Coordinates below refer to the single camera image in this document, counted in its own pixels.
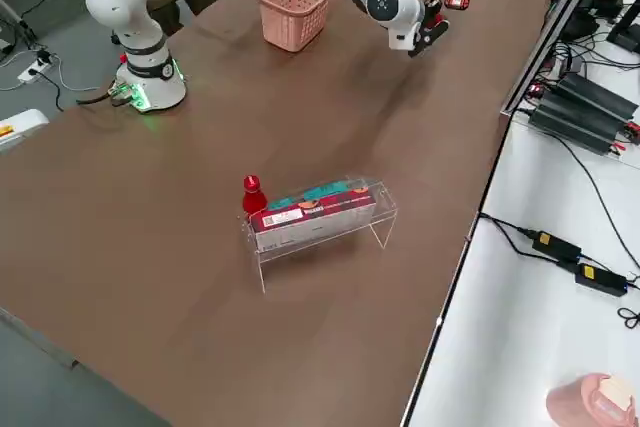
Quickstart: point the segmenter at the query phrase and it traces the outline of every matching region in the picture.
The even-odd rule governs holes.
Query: clear acrylic stand
[[[260,283],[262,285],[262,292],[266,293],[266,286],[264,280],[264,264],[267,262],[271,262],[272,260],[278,259],[280,257],[284,257],[286,255],[293,254],[294,252],[299,252],[304,249],[308,249],[318,244],[322,244],[329,240],[336,239],[338,237],[342,237],[344,235],[351,234],[353,232],[357,232],[363,229],[371,229],[373,235],[375,236],[378,244],[380,244],[381,248],[385,248],[387,246],[387,242],[391,237],[391,231],[393,230],[393,226],[396,221],[396,217],[398,215],[398,208],[396,203],[394,202],[391,194],[385,187],[384,183],[379,180],[366,179],[362,177],[350,177],[345,176],[343,179],[337,179],[338,181],[344,181],[347,183],[349,190],[356,189],[366,189],[375,199],[375,206],[373,209],[373,213],[370,218],[366,222],[363,222],[361,225],[356,224],[352,225],[349,230],[345,230],[343,232],[339,232],[333,235],[319,237],[310,239],[304,242],[300,242],[293,245],[287,245],[284,247],[275,248],[268,251],[260,251],[258,249],[258,241],[256,239],[256,232],[251,225],[250,219],[244,220],[242,223],[242,230],[247,236],[247,243],[249,248],[251,249],[251,254],[258,268],[258,273],[260,275]],[[304,189],[297,192],[294,192],[293,195],[288,195],[288,198],[302,198],[303,192],[308,192],[310,189]]]

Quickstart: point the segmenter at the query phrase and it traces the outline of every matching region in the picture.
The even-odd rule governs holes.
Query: red bottle
[[[248,217],[267,208],[267,198],[260,190],[260,179],[256,175],[247,175],[244,178],[242,208]]]

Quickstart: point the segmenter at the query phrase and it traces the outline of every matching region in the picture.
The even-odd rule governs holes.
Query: plastic basket
[[[267,42],[299,52],[320,33],[329,0],[258,0]]]

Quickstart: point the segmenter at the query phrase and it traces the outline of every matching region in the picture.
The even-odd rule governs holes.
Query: white desk
[[[640,256],[640,170],[572,148]],[[483,211],[548,230],[621,274],[634,271],[579,165],[524,125],[511,125]],[[622,306],[638,312],[640,293],[616,299],[581,287],[551,264],[518,256],[480,220],[409,425],[552,426],[549,389],[589,372],[620,375],[640,396],[640,328],[624,326]]]

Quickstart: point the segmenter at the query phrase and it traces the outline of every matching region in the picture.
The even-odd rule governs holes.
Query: table
[[[255,0],[221,0],[170,41],[178,108],[72,109],[0,160],[0,303],[175,425],[397,424],[546,2],[473,0],[410,60],[349,0],[297,55]],[[249,173],[272,196],[384,179],[392,240],[290,258],[265,297]]]
[[[608,30],[602,22],[601,32]],[[619,62],[638,62],[637,54],[607,42],[598,43],[597,51]],[[588,74],[640,103],[637,70],[589,65]],[[620,159],[571,148],[592,173],[637,258],[638,148],[629,146]],[[621,275],[639,273],[579,165],[557,140],[529,127],[524,115],[513,117],[482,211],[548,230]],[[528,251],[530,241],[509,233]],[[640,338],[616,315],[620,307],[640,312],[640,295],[631,291],[616,299],[580,287],[554,266],[517,256],[493,224],[480,220],[409,426],[551,427],[547,392],[590,372],[619,375],[640,395]]]

